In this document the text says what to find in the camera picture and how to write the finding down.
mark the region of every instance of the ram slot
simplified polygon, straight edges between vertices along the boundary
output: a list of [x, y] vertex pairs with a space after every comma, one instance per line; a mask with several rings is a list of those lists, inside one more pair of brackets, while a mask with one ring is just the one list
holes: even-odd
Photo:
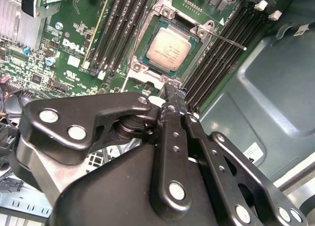
[[118, 68], [119, 64], [121, 63], [121, 60], [123, 59], [124, 55], [126, 54], [127, 48], [132, 40], [132, 37], [137, 29], [137, 26], [140, 24], [142, 17], [145, 15], [145, 11], [147, 8], [147, 1], [148, 0], [141, 0], [141, 4], [139, 6], [139, 9], [135, 15], [134, 21], [132, 22], [132, 27], [129, 29], [129, 31], [126, 34], [126, 39], [124, 40], [124, 45], [119, 51], [119, 54], [112, 62], [112, 74], [115, 73], [116, 69]]
[[[253, 28], [250, 33], [246, 31], [246, 33], [242, 36], [242, 44], [245, 46], [249, 46], [253, 39], [258, 35], [263, 26], [262, 21], [253, 20], [253, 26], [249, 26], [249, 28]], [[223, 61], [221, 65], [218, 66], [217, 72], [213, 73], [211, 76], [207, 77], [207, 81], [204, 89], [200, 90], [200, 95], [195, 97], [192, 102], [192, 105], [195, 107], [200, 107], [203, 102], [209, 97], [211, 92], [217, 87], [219, 84], [218, 81], [222, 80], [224, 76], [229, 72], [230, 68], [237, 62], [237, 60], [242, 55], [243, 51], [239, 48], [228, 49], [229, 53], [226, 56], [226, 61]]]
[[103, 67], [106, 62], [106, 52], [108, 51], [111, 37], [113, 36], [113, 33], [115, 32], [116, 28], [119, 26], [120, 21], [123, 20], [124, 11], [126, 10], [127, 7], [128, 0], [121, 0], [116, 15], [114, 16], [113, 22], [111, 23], [107, 30], [106, 39], [105, 42], [103, 43], [103, 48], [97, 58], [97, 63], [100, 64], [100, 67]]
[[[240, 30], [242, 30], [243, 28], [246, 28], [252, 18], [253, 18], [252, 14], [244, 14], [243, 17], [241, 18], [242, 23], [238, 23], [234, 27], [232, 27], [231, 31], [227, 33], [226, 35], [224, 35], [224, 37], [233, 41], [237, 41], [236, 40], [237, 36], [240, 36]], [[226, 53], [227, 53], [228, 46], [230, 46], [229, 43], [219, 40], [218, 47], [211, 54], [209, 54], [209, 59], [203, 65], [204, 70], [206, 70], [206, 73], [203, 72], [204, 74], [202, 76], [202, 79], [199, 79], [198, 81], [196, 81], [194, 83], [194, 86], [188, 90], [188, 93], [189, 93], [189, 97], [187, 97], [188, 102], [191, 102], [193, 94], [198, 93], [198, 91], [201, 89], [200, 86], [204, 86], [205, 82], [207, 81], [207, 77], [209, 77], [215, 71], [215, 67], [214, 67], [215, 64], [219, 63], [220, 61], [224, 59], [224, 56], [226, 56]]]
[[100, 47], [102, 46], [102, 41], [104, 40], [104, 37], [106, 36], [109, 26], [113, 22], [112, 19], [114, 18], [114, 15], [119, 6], [119, 3], [120, 3], [120, 0], [113, 0], [110, 6], [110, 12], [108, 13], [108, 16], [106, 17], [106, 21], [104, 22], [102, 26], [102, 29], [100, 31], [100, 36], [95, 45], [95, 49], [93, 52], [89, 54], [89, 60], [92, 59], [93, 62], [97, 60], [98, 52], [100, 50]]
[[130, 21], [133, 20], [132, 15], [137, 11], [138, 4], [141, 2], [141, 0], [131, 0], [132, 4], [130, 5], [125, 20], [122, 23], [122, 26], [120, 27], [120, 30], [116, 30], [116, 33], [113, 36], [112, 42], [113, 46], [110, 48], [110, 53], [107, 56], [107, 65], [111, 65], [114, 59], [114, 55], [116, 54], [117, 50], [119, 49], [119, 46], [116, 46], [119, 44], [119, 41], [123, 40], [124, 33], [128, 31], [128, 24]]

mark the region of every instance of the screw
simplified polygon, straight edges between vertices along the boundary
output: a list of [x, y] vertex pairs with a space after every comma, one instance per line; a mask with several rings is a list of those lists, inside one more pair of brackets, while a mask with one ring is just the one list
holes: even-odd
[[63, 29], [63, 24], [62, 23], [60, 23], [60, 22], [57, 22], [56, 24], [55, 24], [55, 28], [57, 29], [57, 30], [62, 30]]
[[249, 224], [251, 222], [251, 217], [248, 213], [248, 211], [241, 205], [237, 205], [235, 207], [235, 211], [236, 214], [238, 215], [238, 217], [240, 217], [240, 219], [244, 222]]
[[172, 112], [176, 113], [176, 108], [173, 105], [169, 105], [168, 108], [172, 110]]
[[180, 149], [178, 146], [173, 146], [173, 151], [179, 153]]
[[290, 215], [286, 212], [286, 210], [284, 210], [283, 208], [279, 207], [279, 213], [280, 213], [281, 217], [285, 221], [287, 221], [287, 222], [291, 221]]
[[221, 141], [224, 142], [224, 137], [221, 134], [217, 134], [217, 138]]
[[169, 192], [177, 200], [182, 200], [185, 198], [185, 190], [178, 183], [175, 183], [175, 182], [170, 183], [169, 184]]
[[143, 104], [147, 104], [148, 103], [147, 100], [144, 97], [139, 97], [138, 101], [140, 101]]
[[53, 110], [44, 110], [39, 113], [39, 118], [46, 123], [54, 123], [58, 120], [58, 114]]
[[68, 134], [71, 138], [75, 140], [82, 140], [87, 136], [87, 133], [80, 126], [72, 126], [68, 129]]
[[290, 210], [291, 214], [293, 215], [293, 217], [298, 221], [298, 222], [302, 222], [302, 218], [300, 217], [300, 215], [293, 209]]
[[194, 123], [197, 123], [197, 119], [194, 116], [191, 116], [190, 120], [192, 120]]

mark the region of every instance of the cable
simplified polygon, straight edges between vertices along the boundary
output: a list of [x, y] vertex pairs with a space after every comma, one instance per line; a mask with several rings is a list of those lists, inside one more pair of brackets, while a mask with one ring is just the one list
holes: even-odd
[[[5, 105], [4, 105], [4, 104], [6, 103], [6, 101], [7, 101], [12, 95], [17, 94], [17, 93], [22, 92], [22, 91], [37, 92], [37, 93], [39, 93], [40, 95], [44, 96], [45, 98], [50, 99], [50, 97], [49, 97], [48, 95], [46, 95], [44, 92], [42, 92], [42, 91], [39, 91], [39, 90], [36, 90], [36, 89], [33, 89], [33, 88], [19, 88], [19, 89], [16, 89], [16, 90], [10, 92], [10, 93], [6, 96], [6, 98], [4, 99], [4, 101], [3, 101], [3, 103], [2, 103], [2, 99], [1, 99], [1, 98], [3, 98], [4, 95], [3, 95], [3, 90], [2, 90], [2, 88], [1, 88], [1, 86], [0, 86], [0, 99], [1, 99], [1, 110], [2, 110], [2, 113], [6, 113]], [[17, 102], [18, 102], [18, 105], [20, 106], [20, 108], [22, 109], [22, 108], [23, 108], [23, 104], [20, 103], [18, 99], [17, 99]], [[22, 114], [7, 114], [7, 115], [5, 116], [5, 120], [6, 120], [6, 122], [7, 122], [13, 129], [17, 130], [17, 127], [14, 126], [14, 124], [10, 121], [10, 118], [11, 118], [11, 119], [16, 119], [16, 118], [21, 118], [21, 116], [22, 116]]]

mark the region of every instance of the black ram slot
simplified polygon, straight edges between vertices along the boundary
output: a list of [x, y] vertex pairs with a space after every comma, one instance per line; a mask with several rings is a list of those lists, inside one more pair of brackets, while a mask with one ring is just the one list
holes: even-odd
[[[251, 23], [254, 23], [254, 20], [252, 20], [253, 15], [250, 14], [245, 18], [242, 24], [239, 24], [236, 28], [233, 29], [233, 32], [227, 37], [233, 41], [236, 41], [238, 43], [242, 43], [242, 41], [239, 38], [242, 38], [243, 35], [246, 35], [247, 30], [244, 30], [244, 28], [251, 28]], [[221, 47], [214, 53], [214, 55], [211, 55], [208, 62], [204, 65], [206, 68], [210, 69], [210, 71], [207, 71], [207, 74], [203, 76], [202, 81], [199, 83], [197, 82], [193, 89], [191, 89], [190, 97], [188, 97], [187, 101], [191, 102], [191, 99], [194, 97], [193, 94], [200, 94], [199, 91], [208, 84], [209, 77], [215, 73], [218, 72], [216, 70], [216, 67], [218, 64], [222, 63], [222, 61], [225, 61], [225, 58], [228, 58], [230, 54], [228, 53], [231, 48], [237, 48], [236, 46], [233, 46], [227, 42], [221, 42]]]
[[[253, 34], [255, 35], [256, 32], [260, 31], [260, 27], [262, 26], [262, 21], [258, 22], [253, 20], [254, 25], [248, 25], [249, 28], [252, 28], [252, 32], [250, 33], [245, 33], [242, 35], [242, 39], [241, 42], [242, 44], [244, 44], [245, 46], [248, 46], [249, 43], [253, 40]], [[241, 54], [244, 52], [239, 48], [235, 48], [231, 46], [231, 48], [228, 49], [229, 53], [226, 54], [225, 60], [223, 60], [220, 64], [215, 65], [215, 67], [218, 68], [217, 72], [214, 72], [211, 76], [206, 78], [206, 82], [205, 82], [205, 87], [204, 89], [198, 90], [198, 94], [200, 94], [198, 97], [195, 97], [193, 99], [193, 105], [198, 105], [200, 104], [200, 101], [209, 93], [209, 90], [212, 90], [213, 87], [213, 83], [215, 82], [215, 80], [217, 80], [217, 78], [220, 76], [220, 74], [225, 71], [228, 71], [231, 66], [233, 66], [233, 64], [239, 59], [239, 57], [241, 56]]]
[[103, 39], [104, 39], [104, 37], [106, 35], [106, 32], [107, 32], [106, 29], [109, 27], [110, 23], [112, 22], [112, 21], [110, 21], [110, 18], [111, 18], [111, 16], [114, 14], [114, 12], [116, 10], [115, 9], [115, 5], [119, 4], [119, 2], [120, 2], [120, 0], [113, 0], [112, 4], [110, 6], [110, 12], [108, 13], [108, 16], [106, 17], [106, 21], [104, 22], [104, 24], [102, 26], [102, 29], [100, 31], [100, 37], [97, 40], [95, 49], [89, 55], [89, 59], [92, 58], [92, 61], [95, 61], [97, 59], [99, 49], [101, 47], [102, 41], [103, 41]]
[[100, 52], [100, 54], [98, 55], [97, 57], [97, 62], [99, 64], [104, 64], [104, 59], [105, 59], [105, 56], [106, 56], [106, 51], [108, 49], [108, 45], [109, 45], [109, 41], [111, 40], [111, 35], [114, 33], [116, 27], [118, 26], [119, 24], [119, 21], [120, 21], [120, 18], [122, 16], [122, 13], [126, 7], [126, 4], [127, 4], [127, 1], [128, 0], [121, 0], [120, 3], [119, 3], [119, 6], [118, 6], [118, 9], [115, 13], [115, 16], [114, 16], [114, 19], [112, 21], [112, 23], [109, 25], [109, 28], [107, 29], [107, 32], [105, 32], [106, 34], [106, 39], [105, 39], [105, 42], [103, 43], [103, 48]]
[[[138, 2], [141, 0], [131, 0], [131, 6], [128, 9], [128, 12], [126, 14], [125, 20], [122, 23], [120, 29], [118, 30], [117, 38], [121, 40], [123, 38], [124, 33], [126, 32], [126, 27], [128, 25], [128, 22], [131, 20], [132, 14], [136, 11], [136, 8], [138, 6]], [[116, 53], [118, 48], [111, 48], [110, 54], [107, 57], [107, 61], [109, 62], [108, 65], [112, 64], [113, 57]]]
[[[238, 22], [241, 21], [242, 17], [245, 15], [246, 12], [246, 8], [245, 7], [240, 7], [237, 12], [234, 14], [233, 18], [231, 19], [231, 23], [229, 23], [225, 29], [223, 30], [223, 32], [221, 33], [222, 36], [226, 36], [226, 34], [230, 33], [232, 31], [232, 27], [235, 27], [235, 25], [237, 25]], [[216, 39], [215, 43], [213, 44], [213, 46], [210, 48], [210, 50], [208, 51], [205, 59], [202, 61], [202, 63], [198, 66], [198, 68], [196, 69], [196, 71], [193, 73], [193, 75], [190, 77], [190, 80], [186, 83], [185, 88], [187, 89], [188, 93], [189, 93], [189, 89], [192, 88], [195, 83], [202, 78], [203, 73], [206, 70], [206, 67], [204, 66], [206, 64], [206, 62], [211, 58], [211, 55], [218, 50], [218, 47], [221, 44], [221, 40]]]
[[133, 37], [133, 35], [135, 33], [135, 30], [136, 30], [137, 26], [139, 25], [143, 15], [144, 15], [144, 13], [145, 13], [147, 1], [148, 0], [143, 0], [142, 1], [142, 4], [140, 5], [139, 10], [137, 11], [137, 14], [135, 16], [134, 23], [132, 25], [132, 29], [129, 29], [129, 31], [128, 31], [127, 35], [126, 35], [126, 39], [124, 41], [124, 46], [120, 50], [118, 56], [113, 61], [113, 69], [112, 69], [113, 73], [114, 73], [114, 71], [116, 71], [116, 69], [118, 68], [119, 64], [122, 62], [121, 60], [123, 59], [124, 55], [126, 54], [128, 45], [130, 44], [131, 39], [132, 39], [132, 37]]
[[[235, 36], [237, 36], [237, 34], [239, 33], [239, 30], [244, 26], [244, 24], [240, 23], [240, 21], [244, 22], [247, 19], [247, 17], [250, 16], [249, 14], [246, 14], [245, 12], [246, 11], [244, 11], [242, 15], [239, 15], [239, 17], [235, 18], [236, 23], [229, 27], [229, 30], [224, 33], [224, 37], [227, 37], [231, 40], [235, 39]], [[214, 48], [208, 52], [207, 60], [202, 64], [202, 69], [198, 69], [199, 72], [200, 70], [202, 71], [200, 72], [200, 74], [197, 75], [198, 77], [197, 79], [193, 81], [192, 85], [190, 87], [187, 87], [186, 99], [188, 101], [196, 94], [195, 90], [199, 88], [200, 82], [204, 81], [205, 77], [209, 74], [210, 72], [209, 70], [212, 68], [211, 64], [218, 59], [216, 55], [220, 56], [222, 53], [225, 52], [225, 50], [222, 49], [224, 45], [230, 45], [230, 44], [217, 39], [215, 42]]]
[[[265, 20], [266, 17], [262, 14], [242, 7], [234, 14], [221, 35], [248, 46], [263, 28]], [[217, 39], [207, 53], [206, 59], [186, 84], [188, 105], [195, 109], [199, 108], [230, 68], [239, 60], [243, 52], [241, 49]]]
[[[252, 42], [252, 38], [255, 38], [259, 34], [259, 31], [260, 30], [257, 30], [253, 35], [251, 35], [252, 37], [249, 38], [249, 42], [247, 43], [247, 45], [249, 45]], [[242, 53], [243, 53], [243, 51], [241, 49], [238, 49], [237, 55], [234, 56], [234, 59], [231, 62], [231, 65], [233, 65], [237, 62], [237, 60], [239, 59], [239, 57], [241, 56]], [[206, 102], [206, 100], [208, 99], [210, 94], [215, 90], [215, 88], [219, 85], [219, 83], [223, 80], [223, 78], [228, 74], [230, 68], [231, 68], [231, 66], [229, 66], [220, 77], [215, 79], [215, 82], [208, 89], [207, 93], [205, 93], [203, 95], [202, 99], [200, 99], [198, 102], [195, 103], [196, 107], [200, 107], [204, 102]]]

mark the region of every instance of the black plastic part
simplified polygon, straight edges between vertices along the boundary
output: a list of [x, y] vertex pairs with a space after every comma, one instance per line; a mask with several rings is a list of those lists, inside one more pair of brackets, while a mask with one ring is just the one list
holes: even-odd
[[201, 124], [192, 116], [183, 117], [187, 130], [189, 155], [196, 156], [205, 180], [218, 222], [222, 225], [242, 225], [235, 207], [244, 207], [251, 218], [251, 225], [263, 226], [257, 216], [247, 206], [245, 199], [233, 178], [217, 144], [208, 141]]
[[[103, 148], [109, 130], [119, 117], [146, 115], [151, 110], [151, 103], [145, 98], [144, 103], [140, 102], [140, 96], [129, 92], [37, 100], [25, 106], [19, 131], [28, 143], [51, 158], [63, 164], [78, 164], [88, 153]], [[58, 120], [54, 123], [42, 121], [39, 114], [43, 110], [57, 112]], [[72, 126], [82, 127], [85, 138], [71, 138], [68, 129]], [[96, 136], [97, 128], [102, 126], [102, 134]]]
[[192, 203], [176, 222], [149, 202], [155, 146], [136, 147], [71, 184], [58, 198], [49, 226], [217, 226], [198, 164], [189, 162]]
[[[191, 205], [191, 187], [188, 167], [186, 132], [181, 128], [181, 115], [177, 108], [165, 103], [158, 124], [159, 139], [155, 152], [150, 190], [154, 210], [165, 220], [182, 218]], [[185, 191], [183, 199], [176, 199], [169, 190], [171, 183]]]
[[[218, 139], [218, 134], [224, 138], [224, 141]], [[209, 139], [220, 146], [224, 157], [235, 168], [234, 179], [238, 187], [241, 190], [243, 188], [247, 195], [252, 198], [250, 200], [252, 203], [249, 205], [252, 210], [257, 212], [263, 225], [308, 225], [302, 212], [226, 136], [219, 132], [213, 132]], [[284, 221], [279, 214], [280, 207], [286, 212], [290, 212], [291, 209], [298, 212], [302, 223], [294, 217], [291, 217], [290, 222]]]

